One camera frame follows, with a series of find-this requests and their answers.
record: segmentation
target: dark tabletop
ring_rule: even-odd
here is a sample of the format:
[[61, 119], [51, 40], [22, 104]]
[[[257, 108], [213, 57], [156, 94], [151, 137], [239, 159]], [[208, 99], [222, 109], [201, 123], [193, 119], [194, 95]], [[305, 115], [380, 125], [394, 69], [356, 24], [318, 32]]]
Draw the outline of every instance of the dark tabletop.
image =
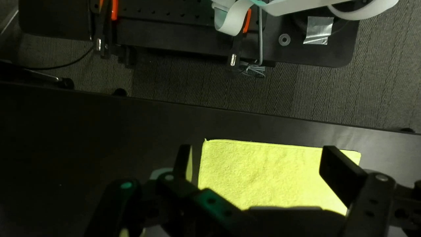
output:
[[421, 137], [234, 111], [0, 84], [0, 236], [81, 236], [104, 187], [173, 165], [202, 137], [335, 145], [404, 184]]

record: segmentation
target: dark floor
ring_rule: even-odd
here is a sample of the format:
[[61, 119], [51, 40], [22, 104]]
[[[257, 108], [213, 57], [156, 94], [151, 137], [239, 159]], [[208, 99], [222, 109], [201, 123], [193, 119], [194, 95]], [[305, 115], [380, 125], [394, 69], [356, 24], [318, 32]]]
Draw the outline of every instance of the dark floor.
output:
[[[0, 0], [0, 16], [13, 3]], [[401, 0], [393, 11], [361, 23], [354, 59], [342, 69], [276, 65], [268, 78], [251, 79], [205, 59], [140, 54], [134, 70], [88, 55], [50, 74], [72, 78], [81, 91], [122, 87], [134, 98], [421, 132], [419, 11], [421, 1]], [[18, 28], [8, 38], [0, 58], [30, 66], [68, 62], [89, 48], [26, 36]]]

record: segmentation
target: screw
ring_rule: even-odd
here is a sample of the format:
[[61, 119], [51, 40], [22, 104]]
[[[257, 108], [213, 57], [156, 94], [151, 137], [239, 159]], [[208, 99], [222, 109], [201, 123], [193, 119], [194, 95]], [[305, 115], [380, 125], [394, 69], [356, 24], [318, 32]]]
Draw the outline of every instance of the screw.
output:
[[172, 174], [167, 174], [165, 175], [165, 181], [173, 181], [173, 175]]
[[131, 187], [133, 187], [131, 182], [123, 182], [123, 183], [119, 184], [121, 190], [130, 190]]
[[280, 46], [285, 48], [290, 44], [290, 36], [286, 33], [282, 33], [279, 36], [277, 42]]

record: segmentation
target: yellow towel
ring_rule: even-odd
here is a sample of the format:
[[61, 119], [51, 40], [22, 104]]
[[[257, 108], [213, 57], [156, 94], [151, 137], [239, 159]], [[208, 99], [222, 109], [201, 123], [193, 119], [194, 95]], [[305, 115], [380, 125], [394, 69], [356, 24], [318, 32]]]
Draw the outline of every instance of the yellow towel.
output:
[[[359, 163], [360, 154], [343, 152]], [[198, 188], [209, 187], [240, 209], [248, 207], [347, 208], [318, 174], [321, 148], [229, 140], [205, 141]]]

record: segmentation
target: cable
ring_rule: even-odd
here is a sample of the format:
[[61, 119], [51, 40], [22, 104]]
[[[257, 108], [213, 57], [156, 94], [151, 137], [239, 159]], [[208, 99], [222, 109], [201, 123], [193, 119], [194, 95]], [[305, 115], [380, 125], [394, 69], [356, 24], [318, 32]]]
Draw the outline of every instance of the cable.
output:
[[79, 58], [76, 58], [75, 61], [71, 61], [68, 63], [64, 65], [56, 65], [56, 66], [50, 66], [50, 67], [27, 67], [27, 66], [17, 66], [25, 70], [34, 70], [34, 71], [43, 71], [43, 70], [56, 70], [56, 69], [63, 69], [63, 67], [68, 67], [72, 65], [76, 65], [77, 62], [80, 62], [81, 59], [84, 59], [90, 51], [93, 50], [93, 46], [88, 49], [88, 51], [85, 51], [84, 54], [81, 54]]

